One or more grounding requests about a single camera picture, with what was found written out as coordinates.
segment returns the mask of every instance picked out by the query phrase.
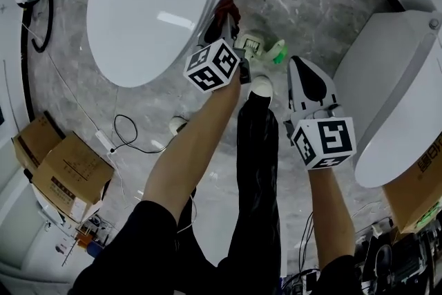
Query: label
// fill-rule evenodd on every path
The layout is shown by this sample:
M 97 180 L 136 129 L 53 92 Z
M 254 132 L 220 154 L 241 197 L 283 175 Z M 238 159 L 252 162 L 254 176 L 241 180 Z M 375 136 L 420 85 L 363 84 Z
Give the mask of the label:
M 70 206 L 73 203 L 75 194 L 69 191 L 57 178 L 52 177 L 49 189 L 57 196 L 57 200 L 64 205 Z
M 81 222 L 81 218 L 84 215 L 84 212 L 86 210 L 86 202 L 84 202 L 83 200 L 81 200 L 80 198 L 75 198 L 74 200 L 74 204 L 72 206 L 72 209 L 70 210 L 69 216 L 77 221 L 77 222 Z

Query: forearm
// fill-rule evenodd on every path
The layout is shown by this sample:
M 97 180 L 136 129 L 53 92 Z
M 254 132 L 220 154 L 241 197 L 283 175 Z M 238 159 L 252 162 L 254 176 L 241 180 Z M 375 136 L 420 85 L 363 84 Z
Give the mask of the forearm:
M 332 169 L 309 171 L 319 266 L 354 255 L 354 226 Z
M 178 221 L 201 180 L 238 102 L 239 88 L 214 92 L 158 159 L 144 199 L 168 209 Z

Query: gray floor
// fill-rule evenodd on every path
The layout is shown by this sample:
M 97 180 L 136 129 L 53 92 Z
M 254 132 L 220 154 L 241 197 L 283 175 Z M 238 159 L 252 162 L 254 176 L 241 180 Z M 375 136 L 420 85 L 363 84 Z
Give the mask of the gray floor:
M 285 39 L 290 55 L 310 59 L 330 75 L 334 74 L 370 15 L 388 10 L 385 0 L 235 1 L 242 14 L 242 31 L 258 31 L 269 43 Z M 88 45 L 87 0 L 55 0 L 55 5 L 54 29 L 48 50 L 39 55 L 30 46 L 33 103 L 37 111 L 49 111 L 65 131 L 75 131 L 104 157 L 106 152 L 94 136 L 94 124 L 119 144 L 113 132 L 113 119 L 115 114 L 125 114 L 135 120 L 140 131 L 136 145 L 155 150 L 171 139 L 168 122 L 174 115 L 190 117 L 205 101 L 206 96 L 199 94 L 183 78 L 182 60 L 176 61 L 161 77 L 138 88 L 119 88 L 110 83 L 98 71 Z M 35 8 L 31 31 L 38 37 L 44 36 L 46 31 L 46 6 L 42 1 Z M 254 61 L 251 67 L 254 75 L 265 73 L 274 84 L 271 109 L 280 122 L 278 204 L 282 241 L 288 254 L 289 272 L 295 272 L 300 239 L 311 212 L 311 195 L 300 156 L 290 147 L 282 125 L 282 121 L 289 117 L 286 66 Z M 247 87 L 244 87 L 242 102 L 246 92 Z M 206 257 L 215 264 L 227 254 L 238 216 L 235 167 L 236 114 L 239 108 L 240 105 L 229 122 L 195 198 L 198 206 L 195 234 Z M 119 130 L 127 138 L 133 134 L 133 129 L 124 122 Z M 112 159 L 124 181 L 124 195 L 121 180 L 116 174 L 100 214 L 118 230 L 139 202 L 137 198 L 141 195 L 138 191 L 143 190 L 157 156 L 122 148 Z M 336 174 L 356 230 L 389 214 L 381 190 L 358 186 L 350 164 L 337 168 Z M 311 240 L 306 266 L 315 264 L 316 250 L 314 240 Z

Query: toilet lid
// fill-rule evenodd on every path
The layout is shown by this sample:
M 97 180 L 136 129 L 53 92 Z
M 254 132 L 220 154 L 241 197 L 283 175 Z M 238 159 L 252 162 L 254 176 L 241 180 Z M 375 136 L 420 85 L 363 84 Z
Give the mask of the toilet lid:
M 163 73 L 186 48 L 208 0 L 89 0 L 87 30 L 105 77 L 135 87 Z

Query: black pants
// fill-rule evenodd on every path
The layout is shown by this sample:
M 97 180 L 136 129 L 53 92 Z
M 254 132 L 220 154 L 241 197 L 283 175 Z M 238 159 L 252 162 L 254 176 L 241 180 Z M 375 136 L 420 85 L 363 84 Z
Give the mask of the black pants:
M 238 116 L 239 217 L 228 256 L 214 267 L 204 257 L 192 228 L 177 235 L 175 288 L 186 295 L 277 293 L 281 264 L 278 123 L 268 101 L 251 97 Z M 178 229 L 189 225 L 191 211 L 189 199 Z

